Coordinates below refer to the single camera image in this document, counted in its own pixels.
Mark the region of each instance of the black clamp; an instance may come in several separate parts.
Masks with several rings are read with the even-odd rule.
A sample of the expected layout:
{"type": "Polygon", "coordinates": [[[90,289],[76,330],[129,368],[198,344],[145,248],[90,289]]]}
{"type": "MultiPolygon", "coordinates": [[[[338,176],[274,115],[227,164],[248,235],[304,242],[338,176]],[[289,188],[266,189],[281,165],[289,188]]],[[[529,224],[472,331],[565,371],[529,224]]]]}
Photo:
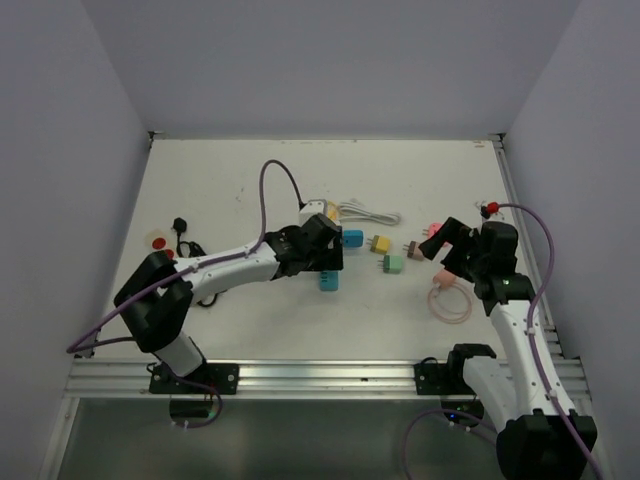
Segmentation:
{"type": "Polygon", "coordinates": [[[433,260],[445,242],[451,244],[451,249],[442,265],[474,284],[474,293],[482,300],[487,315],[497,304],[505,305],[509,300],[533,300],[531,281],[516,273],[518,231],[513,225],[488,221],[480,229],[472,229],[450,217],[419,248],[433,260]]]}
{"type": "MultiPolygon", "coordinates": [[[[573,409],[568,417],[592,451],[598,438],[593,418],[578,415],[573,409]]],[[[507,422],[498,434],[496,454],[502,475],[508,480],[579,480],[587,463],[562,418],[545,415],[539,409],[507,422]]]]}
{"type": "Polygon", "coordinates": [[[489,345],[460,343],[449,352],[447,363],[427,357],[413,366],[416,393],[422,395],[473,395],[462,377],[465,360],[473,357],[496,358],[489,345]]]}
{"type": "MultiPolygon", "coordinates": [[[[113,303],[118,307],[145,288],[175,275],[175,263],[166,252],[150,253],[116,294],[113,303]]],[[[151,291],[120,313],[140,351],[157,352],[180,334],[193,299],[191,286],[183,278],[177,278],[165,285],[162,295],[151,291]]]]}

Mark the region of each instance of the red plug cap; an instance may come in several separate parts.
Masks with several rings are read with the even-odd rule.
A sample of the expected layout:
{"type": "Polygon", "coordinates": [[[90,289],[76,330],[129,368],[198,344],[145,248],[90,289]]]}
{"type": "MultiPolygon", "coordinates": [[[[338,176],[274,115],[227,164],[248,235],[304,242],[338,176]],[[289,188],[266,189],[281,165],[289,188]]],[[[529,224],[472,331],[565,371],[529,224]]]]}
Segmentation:
{"type": "Polygon", "coordinates": [[[487,204],[487,213],[489,215],[493,215],[494,213],[498,213],[498,210],[500,210],[500,205],[498,205],[498,202],[491,202],[491,203],[487,204]]]}

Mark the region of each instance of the metal frame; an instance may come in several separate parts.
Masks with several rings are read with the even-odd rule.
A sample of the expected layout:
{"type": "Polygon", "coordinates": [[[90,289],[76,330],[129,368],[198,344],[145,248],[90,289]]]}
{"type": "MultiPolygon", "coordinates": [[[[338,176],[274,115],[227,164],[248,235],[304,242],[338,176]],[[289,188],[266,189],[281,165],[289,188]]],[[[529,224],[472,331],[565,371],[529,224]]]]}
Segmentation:
{"type": "MultiPolygon", "coordinates": [[[[463,400],[472,395],[416,394],[413,361],[399,360],[215,360],[240,365],[238,391],[226,398],[252,400],[463,400]]],[[[65,398],[167,399],[202,395],[151,395],[147,362],[140,360],[77,359],[71,369],[65,398]]],[[[554,361],[573,399],[589,399],[579,360],[554,361]]],[[[507,378],[509,366],[500,361],[507,378]]]]}
{"type": "MultiPolygon", "coordinates": [[[[513,181],[504,153],[502,139],[492,136],[496,159],[510,201],[517,202],[513,181]]],[[[533,248],[524,218],[514,211],[514,219],[521,232],[521,247],[524,261],[531,274],[534,286],[539,286],[538,272],[533,248]]],[[[547,344],[553,363],[569,397],[581,414],[592,415],[591,397],[582,364],[579,360],[566,360],[553,326],[546,298],[540,305],[547,325],[544,326],[547,344]]],[[[225,400],[471,400],[471,395],[418,396],[414,381],[415,361],[367,360],[367,361],[253,361],[253,360],[210,360],[210,362],[230,362],[240,365],[238,392],[225,400]]],[[[511,372],[505,360],[499,361],[509,381],[511,372]]],[[[64,453],[81,399],[85,398],[127,398],[127,399],[167,399],[200,398],[200,395],[151,395],[148,393],[150,374],[148,363],[127,359],[75,359],[64,391],[60,412],[54,424],[40,480],[58,477],[64,453]]],[[[596,443],[594,453],[601,462],[605,473],[611,468],[603,450],[602,442],[596,443]]]]}

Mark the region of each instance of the white cable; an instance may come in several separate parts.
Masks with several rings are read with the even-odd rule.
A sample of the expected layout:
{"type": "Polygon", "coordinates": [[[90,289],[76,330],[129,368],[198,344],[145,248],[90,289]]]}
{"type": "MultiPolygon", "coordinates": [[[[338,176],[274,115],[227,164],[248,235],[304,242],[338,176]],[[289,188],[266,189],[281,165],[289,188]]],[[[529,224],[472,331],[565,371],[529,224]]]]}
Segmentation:
{"type": "Polygon", "coordinates": [[[339,220],[341,222],[375,222],[383,225],[398,225],[402,220],[402,215],[397,212],[375,213],[367,210],[367,208],[355,199],[348,202],[339,203],[336,207],[339,220]]]}

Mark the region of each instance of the white table surface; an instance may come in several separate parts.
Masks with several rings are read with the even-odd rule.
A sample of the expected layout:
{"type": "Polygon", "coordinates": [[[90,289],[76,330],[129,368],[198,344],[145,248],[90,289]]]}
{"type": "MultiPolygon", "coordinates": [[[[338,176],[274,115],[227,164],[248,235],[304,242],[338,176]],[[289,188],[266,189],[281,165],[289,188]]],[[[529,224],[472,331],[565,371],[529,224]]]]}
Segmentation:
{"type": "MultiPolygon", "coordinates": [[[[368,237],[389,236],[393,254],[403,254],[402,245],[410,240],[424,239],[422,230],[432,222],[454,216],[475,226],[480,223],[475,202],[507,200],[490,142],[159,140],[109,298],[151,252],[145,243],[150,232],[160,229],[175,242],[170,229],[175,217],[188,222],[184,239],[199,242],[207,253],[254,240],[258,174],[270,158],[289,166],[304,199],[356,198],[376,211],[400,212],[403,222],[396,227],[345,224],[368,237]]],[[[266,177],[267,229],[297,223],[297,202],[284,173],[274,166],[266,177]]],[[[510,212],[505,216],[513,222],[510,212]]],[[[208,358],[218,359],[446,358],[463,342],[487,343],[504,358],[479,301],[461,325],[445,325],[429,312],[426,294],[441,268],[438,262],[406,259],[400,275],[387,275],[378,266],[381,258],[366,248],[347,252],[337,292],[319,291],[315,273],[238,287],[211,309],[191,308],[184,328],[208,358]]],[[[518,258],[524,258],[521,251],[518,258]]],[[[529,273],[524,261],[518,269],[529,273]]],[[[443,301],[463,309],[455,292],[446,295],[443,301]]],[[[127,334],[118,317],[100,338],[127,334]]],[[[96,356],[145,355],[125,343],[99,348],[96,356]]]]}

